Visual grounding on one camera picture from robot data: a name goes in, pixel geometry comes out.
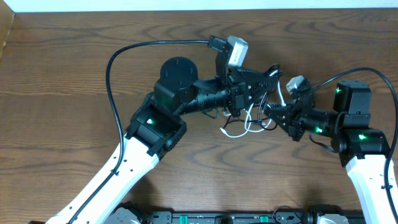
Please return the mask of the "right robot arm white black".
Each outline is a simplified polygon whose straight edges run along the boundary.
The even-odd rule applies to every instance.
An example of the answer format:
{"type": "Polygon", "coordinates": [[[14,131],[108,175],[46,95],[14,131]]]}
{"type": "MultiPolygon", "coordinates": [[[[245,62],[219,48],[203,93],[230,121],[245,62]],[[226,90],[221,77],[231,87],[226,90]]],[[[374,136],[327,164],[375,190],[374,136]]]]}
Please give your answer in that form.
{"type": "Polygon", "coordinates": [[[294,141],[309,132],[330,138],[327,149],[339,155],[356,193],[366,223],[394,223],[397,183],[392,151],[385,134],[370,128],[371,90],[365,82],[337,83],[333,111],[315,106],[315,89],[308,81],[289,81],[292,101],[272,103],[264,114],[274,120],[294,141]]]}

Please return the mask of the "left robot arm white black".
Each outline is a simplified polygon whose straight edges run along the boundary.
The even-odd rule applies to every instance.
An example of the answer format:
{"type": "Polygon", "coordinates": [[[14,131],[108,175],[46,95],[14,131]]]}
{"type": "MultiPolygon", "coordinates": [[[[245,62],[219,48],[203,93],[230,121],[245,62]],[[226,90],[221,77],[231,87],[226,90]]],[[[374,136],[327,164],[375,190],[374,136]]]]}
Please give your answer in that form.
{"type": "Polygon", "coordinates": [[[49,223],[104,223],[130,189],[171,151],[187,132],[183,114],[213,109],[240,111],[275,90],[281,75],[278,65],[266,72],[242,67],[227,69],[231,77],[201,80],[197,66],[188,58],[168,59],[160,78],[133,114],[112,156],[85,188],[49,223]]]}

